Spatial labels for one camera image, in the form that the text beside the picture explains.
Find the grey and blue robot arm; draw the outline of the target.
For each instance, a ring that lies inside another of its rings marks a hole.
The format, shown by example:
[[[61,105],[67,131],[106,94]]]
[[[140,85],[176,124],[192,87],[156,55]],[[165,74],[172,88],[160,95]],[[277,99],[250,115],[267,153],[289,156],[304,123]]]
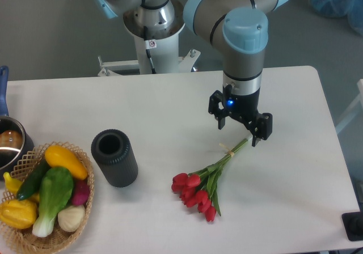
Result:
[[[270,113],[258,102],[265,47],[266,14],[288,0],[95,0],[109,18],[122,17],[134,37],[141,74],[175,73],[179,33],[190,29],[223,56],[223,89],[209,99],[208,111],[222,128],[225,118],[242,123],[253,143],[272,133]]]

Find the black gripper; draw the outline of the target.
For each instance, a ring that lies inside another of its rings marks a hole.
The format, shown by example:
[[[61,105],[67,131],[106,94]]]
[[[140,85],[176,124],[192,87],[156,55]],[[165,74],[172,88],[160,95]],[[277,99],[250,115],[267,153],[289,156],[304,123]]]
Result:
[[[208,112],[214,115],[218,122],[218,129],[225,126],[225,117],[242,123],[252,134],[252,147],[260,140],[267,140],[272,134],[273,115],[259,113],[258,101],[260,90],[249,95],[232,93],[232,85],[228,84],[223,91],[215,91],[209,98]]]

